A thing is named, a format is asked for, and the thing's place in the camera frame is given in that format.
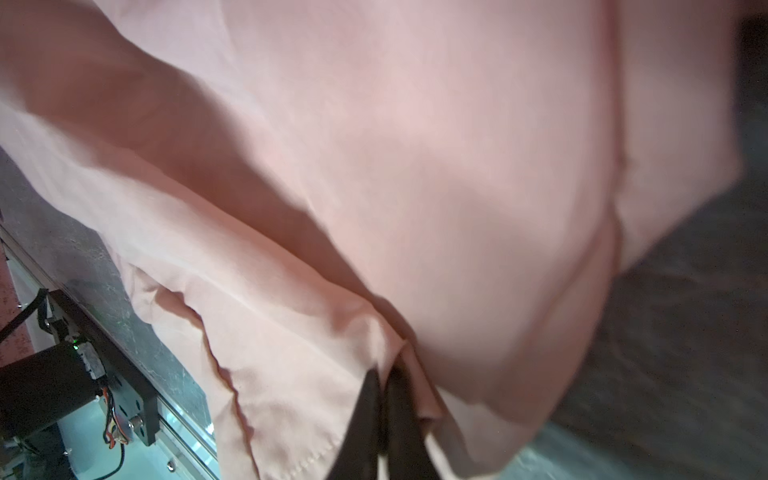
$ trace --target wrinkled fabric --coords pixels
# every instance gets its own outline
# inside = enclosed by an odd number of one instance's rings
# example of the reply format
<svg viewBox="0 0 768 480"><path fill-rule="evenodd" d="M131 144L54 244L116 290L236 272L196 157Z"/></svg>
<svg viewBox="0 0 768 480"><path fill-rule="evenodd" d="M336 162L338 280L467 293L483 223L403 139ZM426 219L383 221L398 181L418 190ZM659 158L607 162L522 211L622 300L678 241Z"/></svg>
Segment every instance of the wrinkled fabric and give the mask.
<svg viewBox="0 0 768 480"><path fill-rule="evenodd" d="M200 383L224 478L323 478L403 362L493 475L611 279L740 171L739 4L5 0L0 144Z"/></svg>

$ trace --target cable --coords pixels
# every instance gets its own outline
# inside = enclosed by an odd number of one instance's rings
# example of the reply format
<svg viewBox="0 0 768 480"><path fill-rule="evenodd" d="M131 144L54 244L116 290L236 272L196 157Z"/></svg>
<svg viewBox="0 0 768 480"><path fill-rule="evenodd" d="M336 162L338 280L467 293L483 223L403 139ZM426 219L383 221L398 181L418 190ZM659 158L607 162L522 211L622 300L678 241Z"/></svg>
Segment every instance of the cable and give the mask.
<svg viewBox="0 0 768 480"><path fill-rule="evenodd" d="M38 295L23 309L11 322L0 330L0 343L11 336L14 330L20 327L29 316L41 307L48 297L48 291L44 288L38 290Z"/></svg>
<svg viewBox="0 0 768 480"><path fill-rule="evenodd" d="M115 470L112 470L112 472L107 473L103 477L94 478L94 480L105 480L106 478L110 478L112 475L118 473L121 468L123 468L123 462L125 462L125 445L121 443L120 444L120 463L118 464L118 467Z"/></svg>

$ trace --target gray surface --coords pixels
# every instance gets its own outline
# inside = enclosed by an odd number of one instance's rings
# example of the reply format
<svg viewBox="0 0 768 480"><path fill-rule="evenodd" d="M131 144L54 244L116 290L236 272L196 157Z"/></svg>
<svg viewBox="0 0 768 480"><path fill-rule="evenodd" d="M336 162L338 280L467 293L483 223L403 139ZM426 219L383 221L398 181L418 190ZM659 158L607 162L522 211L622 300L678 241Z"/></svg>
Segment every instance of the gray surface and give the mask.
<svg viewBox="0 0 768 480"><path fill-rule="evenodd" d="M3 226L55 281L93 315L113 340L203 428L210 416L203 390L138 319L99 236L54 209L0 149Z"/></svg>
<svg viewBox="0 0 768 480"><path fill-rule="evenodd" d="M554 414L566 429L548 425L505 478L768 478L767 51L750 51L741 75L746 180L615 283ZM41 266L207 425L204 394L132 313L98 236L48 206L4 155L0 208Z"/></svg>

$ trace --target cloth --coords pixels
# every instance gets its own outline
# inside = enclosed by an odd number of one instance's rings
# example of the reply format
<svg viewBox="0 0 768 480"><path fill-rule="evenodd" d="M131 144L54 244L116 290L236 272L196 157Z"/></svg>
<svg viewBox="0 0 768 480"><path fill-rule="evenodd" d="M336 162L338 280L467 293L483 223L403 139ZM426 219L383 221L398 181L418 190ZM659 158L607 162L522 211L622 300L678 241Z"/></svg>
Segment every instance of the cloth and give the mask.
<svg viewBox="0 0 768 480"><path fill-rule="evenodd" d="M402 361L444 478L567 388L611 279L738 176L739 4L4 0L0 144L204 388L323 478Z"/></svg>

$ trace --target marble surface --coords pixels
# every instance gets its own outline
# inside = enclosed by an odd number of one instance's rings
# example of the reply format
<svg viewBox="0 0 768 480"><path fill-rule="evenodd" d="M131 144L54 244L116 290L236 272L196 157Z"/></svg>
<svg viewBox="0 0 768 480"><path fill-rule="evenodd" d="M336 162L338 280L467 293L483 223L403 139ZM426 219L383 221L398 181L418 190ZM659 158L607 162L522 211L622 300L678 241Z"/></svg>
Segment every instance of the marble surface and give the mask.
<svg viewBox="0 0 768 480"><path fill-rule="evenodd" d="M755 25L737 109L745 180L616 281L553 422L503 478L768 478L768 28ZM5 154L0 209L163 394L208 425L203 392L133 314L98 236L47 205Z"/></svg>

